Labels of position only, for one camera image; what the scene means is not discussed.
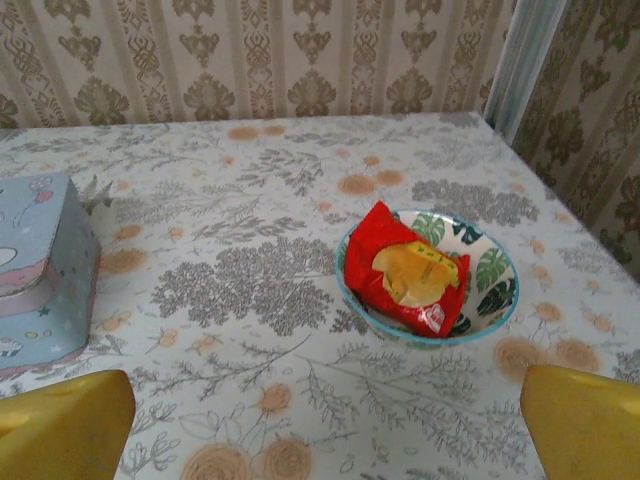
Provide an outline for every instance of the box lid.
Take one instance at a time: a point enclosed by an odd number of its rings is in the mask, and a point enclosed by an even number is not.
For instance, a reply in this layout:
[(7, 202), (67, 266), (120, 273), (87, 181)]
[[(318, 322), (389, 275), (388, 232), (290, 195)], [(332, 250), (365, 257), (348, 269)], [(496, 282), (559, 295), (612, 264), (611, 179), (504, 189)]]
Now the box lid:
[(70, 182), (62, 173), (0, 180), (0, 297), (44, 275)]

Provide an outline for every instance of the table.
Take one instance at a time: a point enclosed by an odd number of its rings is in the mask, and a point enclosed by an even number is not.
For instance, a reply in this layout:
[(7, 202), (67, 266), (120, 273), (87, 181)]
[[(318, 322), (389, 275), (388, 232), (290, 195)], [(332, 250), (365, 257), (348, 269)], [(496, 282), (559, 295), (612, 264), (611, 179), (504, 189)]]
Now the table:
[[(526, 366), (640, 382), (637, 284), (476, 114), (0, 135), (0, 177), (70, 173), (104, 248), (85, 353), (0, 392), (127, 371), (117, 479), (543, 479)], [(369, 332), (333, 260), (377, 199), (499, 239), (508, 324), (433, 351)]]

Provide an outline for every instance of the beige wallpaper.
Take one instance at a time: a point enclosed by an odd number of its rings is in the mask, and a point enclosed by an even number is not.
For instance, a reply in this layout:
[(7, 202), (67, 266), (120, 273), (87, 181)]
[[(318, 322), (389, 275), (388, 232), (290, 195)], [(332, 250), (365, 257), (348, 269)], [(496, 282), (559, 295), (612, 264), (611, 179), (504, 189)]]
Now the beige wallpaper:
[(482, 110), (514, 0), (0, 0), (0, 126)]
[(515, 150), (640, 279), (640, 2), (571, 0)]

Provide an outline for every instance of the bowl with leaf pattern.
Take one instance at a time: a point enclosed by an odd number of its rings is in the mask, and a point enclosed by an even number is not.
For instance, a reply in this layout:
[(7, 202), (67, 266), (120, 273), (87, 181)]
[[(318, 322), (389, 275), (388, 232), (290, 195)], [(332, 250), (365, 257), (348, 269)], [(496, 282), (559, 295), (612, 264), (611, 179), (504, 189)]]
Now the bowl with leaf pattern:
[(450, 215), (428, 210), (396, 210), (394, 215), (447, 255), (470, 256), (467, 295), (449, 337), (443, 339), (413, 335), (401, 323), (363, 304), (344, 282), (345, 255), (356, 225), (338, 246), (336, 278), (347, 302), (375, 334), (414, 348), (431, 349), (477, 340), (506, 323), (518, 303), (520, 284), (514, 263), (502, 245), (477, 226)]

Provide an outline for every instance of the food package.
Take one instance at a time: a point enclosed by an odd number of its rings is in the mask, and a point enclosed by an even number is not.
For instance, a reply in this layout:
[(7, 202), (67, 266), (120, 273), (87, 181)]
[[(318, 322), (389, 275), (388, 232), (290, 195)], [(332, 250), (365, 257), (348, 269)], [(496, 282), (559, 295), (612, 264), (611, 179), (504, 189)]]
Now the food package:
[(464, 303), (469, 260), (440, 252), (378, 202), (349, 238), (344, 280), (415, 335), (446, 338)]

